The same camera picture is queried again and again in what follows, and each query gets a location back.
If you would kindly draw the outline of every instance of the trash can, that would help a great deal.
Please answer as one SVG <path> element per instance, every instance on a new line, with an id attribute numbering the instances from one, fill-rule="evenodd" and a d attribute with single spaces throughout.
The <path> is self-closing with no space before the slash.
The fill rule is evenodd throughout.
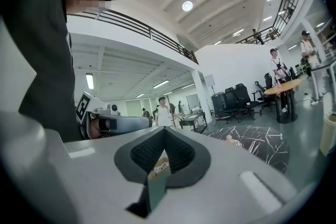
<path id="1" fill-rule="evenodd" d="M 329 150 L 336 144 L 336 112 L 325 115 L 323 121 L 320 151 L 324 156 L 327 156 Z"/>

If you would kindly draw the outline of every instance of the railing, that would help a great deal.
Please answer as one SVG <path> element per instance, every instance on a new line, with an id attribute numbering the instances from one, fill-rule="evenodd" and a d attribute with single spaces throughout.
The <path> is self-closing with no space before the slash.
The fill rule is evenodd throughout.
<path id="1" fill-rule="evenodd" d="M 298 5 L 299 0 L 281 0 L 277 16 L 273 26 L 254 33 L 253 35 L 238 41 L 237 43 L 265 44 L 279 37 L 288 24 Z"/>
<path id="2" fill-rule="evenodd" d="M 262 31 L 255 32 L 253 35 L 242 39 L 237 43 L 242 44 L 261 44 L 264 45 L 267 42 L 270 42 L 279 37 L 276 29 L 273 26 L 270 26 Z"/>
<path id="3" fill-rule="evenodd" d="M 178 44 L 173 39 L 161 33 L 160 31 L 120 12 L 116 12 L 110 9 L 104 9 L 101 11 L 90 10 L 69 15 L 100 20 L 102 22 L 117 25 L 132 32 L 136 32 L 139 35 L 143 35 L 158 43 L 161 43 L 162 45 L 165 45 L 166 47 L 176 51 L 179 54 L 182 54 L 184 57 L 198 64 L 193 51 L 188 51 L 182 45 Z"/>

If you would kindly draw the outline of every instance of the white shirt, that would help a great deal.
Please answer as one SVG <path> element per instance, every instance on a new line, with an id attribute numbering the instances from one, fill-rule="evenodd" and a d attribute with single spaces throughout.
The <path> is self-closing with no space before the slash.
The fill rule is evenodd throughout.
<path id="1" fill-rule="evenodd" d="M 158 124 L 159 126 L 171 126 L 172 121 L 171 121 L 171 115 L 169 112 L 168 107 L 161 107 L 158 106 Z"/>
<path id="2" fill-rule="evenodd" d="M 278 71 L 280 74 L 285 74 L 284 71 L 283 71 L 282 69 L 278 70 L 278 66 L 277 66 L 277 64 L 278 64 L 279 62 L 281 63 L 281 60 L 280 60 L 278 57 L 277 57 L 276 59 L 271 58 L 271 69 L 272 69 L 273 71 L 274 71 L 274 70 Z M 276 74 L 275 71 L 274 71 L 274 75 L 275 75 L 275 79 L 276 79 L 276 80 L 278 80 L 278 79 L 281 78 L 281 76 L 279 76 L 278 74 Z"/>
<path id="3" fill-rule="evenodd" d="M 300 44 L 301 44 L 301 53 L 314 51 L 314 48 L 309 40 L 307 41 L 302 40 Z M 317 55 L 308 56 L 308 63 L 320 63 L 319 58 L 317 58 Z"/>

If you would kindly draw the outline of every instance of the floor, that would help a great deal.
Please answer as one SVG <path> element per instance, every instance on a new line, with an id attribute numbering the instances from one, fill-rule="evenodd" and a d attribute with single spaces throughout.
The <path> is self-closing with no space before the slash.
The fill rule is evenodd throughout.
<path id="1" fill-rule="evenodd" d="M 309 183 L 319 181 L 326 166 L 329 163 L 329 156 L 324 157 L 319 151 L 321 133 L 323 128 L 323 103 L 310 105 L 310 96 L 313 93 L 312 80 L 307 76 L 302 76 L 302 83 L 295 88 L 295 108 L 298 119 L 289 124 L 279 124 L 276 121 L 275 106 L 272 111 L 264 108 L 262 116 L 259 115 L 260 107 L 256 107 L 255 120 L 248 115 L 238 123 L 231 121 L 226 124 L 225 120 L 215 120 L 208 125 L 203 134 L 211 133 L 215 130 L 232 125 L 262 125 L 279 130 L 290 146 L 290 159 L 285 176 L 293 183 L 298 191 Z M 331 89 L 326 79 L 327 89 Z"/>

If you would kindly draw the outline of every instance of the black marble rug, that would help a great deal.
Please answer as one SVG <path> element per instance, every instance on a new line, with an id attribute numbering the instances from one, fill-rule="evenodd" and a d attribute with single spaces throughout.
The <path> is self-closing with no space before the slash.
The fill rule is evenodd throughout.
<path id="1" fill-rule="evenodd" d="M 204 135 L 226 140 L 226 136 L 229 134 L 233 139 L 239 140 L 250 153 L 285 173 L 289 163 L 289 145 L 280 132 L 270 127 L 238 125 L 221 128 L 216 132 Z"/>

